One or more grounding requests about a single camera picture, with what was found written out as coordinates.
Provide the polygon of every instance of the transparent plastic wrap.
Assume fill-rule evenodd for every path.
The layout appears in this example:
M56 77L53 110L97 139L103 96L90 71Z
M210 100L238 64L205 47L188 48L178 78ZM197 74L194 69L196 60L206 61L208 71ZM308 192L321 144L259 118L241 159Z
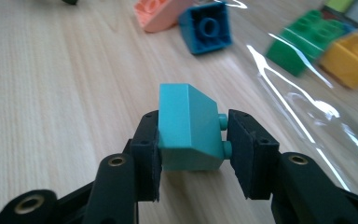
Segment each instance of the transparent plastic wrap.
M345 17L345 12L341 18L336 14L328 18L323 2L309 3L302 15L284 13L296 6L274 2L270 4L276 6L269 7L274 10L269 11L263 4L267 2L231 8L234 22L244 19L243 27L262 30L255 38L246 29L233 29L233 41L244 57L254 58L255 64L243 65L244 75L260 84L266 99L276 105L300 139L298 148L281 150L312 156L338 187L358 194L358 24ZM282 27L271 26L271 20L280 21ZM291 36L297 28L304 34L298 41ZM283 46L275 55L281 66L269 57L276 42Z

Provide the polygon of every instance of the green block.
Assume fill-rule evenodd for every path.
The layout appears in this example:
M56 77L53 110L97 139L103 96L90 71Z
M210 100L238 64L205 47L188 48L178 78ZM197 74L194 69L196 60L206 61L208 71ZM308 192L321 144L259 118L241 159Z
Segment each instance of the green block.
M158 149L164 170L215 170L230 157L222 141L227 116L215 101L188 84L161 84Z
M312 10L284 28L279 34L283 41L275 39L266 56L298 77L307 68L307 63L318 59L343 34L344 26L341 22L326 21L320 11ZM296 49L302 52L306 60Z
M338 12L346 12L353 0L329 0L324 5Z

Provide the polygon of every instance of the wooden table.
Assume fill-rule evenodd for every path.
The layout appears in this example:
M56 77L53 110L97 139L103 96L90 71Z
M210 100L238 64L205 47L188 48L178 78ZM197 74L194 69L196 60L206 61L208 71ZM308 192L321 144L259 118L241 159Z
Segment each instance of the wooden table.
M233 45L193 56L178 27L146 34L134 0L80 0L75 7L0 0L0 210L31 189L52 189L61 198L92 181L100 160L121 152L141 116L158 109L160 83L190 83L220 112L252 114L281 142L281 152L312 156L342 187L316 145L297 133L290 113L263 87L255 62L272 41L269 34L321 1L241 2L247 8L228 8ZM319 149L327 159L334 155L332 166L358 193L358 148L345 144L349 135L336 133L342 121L358 137L358 91L326 76L331 89L311 71L295 78L268 64L340 113L325 122L291 95ZM298 92L281 78L271 81L282 92ZM273 223L270 202L246 201L228 161L214 172L163 173L160 193L160 203L140 203L141 223Z

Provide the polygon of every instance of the wood grain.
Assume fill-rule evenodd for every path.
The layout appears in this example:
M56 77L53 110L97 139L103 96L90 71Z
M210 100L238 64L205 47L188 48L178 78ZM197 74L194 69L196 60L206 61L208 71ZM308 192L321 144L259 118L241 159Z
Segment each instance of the wood grain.
M321 1L242 2L248 8L229 8L234 44L193 56L178 27L143 32L134 0L80 0L76 7L59 0L0 0L0 210L31 189L52 189L62 197L92 181L99 161L121 152L141 116L158 109L160 83L190 83L215 99L221 112L252 114L281 142L282 152L311 155L339 185L263 88L247 48L264 53L269 33ZM340 120L321 126L309 116L320 111L307 102L294 104L358 193L358 148L336 133L343 122L358 137L358 91L334 80L330 89L310 71L294 78L268 64L339 111ZM292 91L273 80L283 92ZM244 199L228 161L214 172L163 173L160 191L160 203L140 203L141 223L273 223L269 202Z

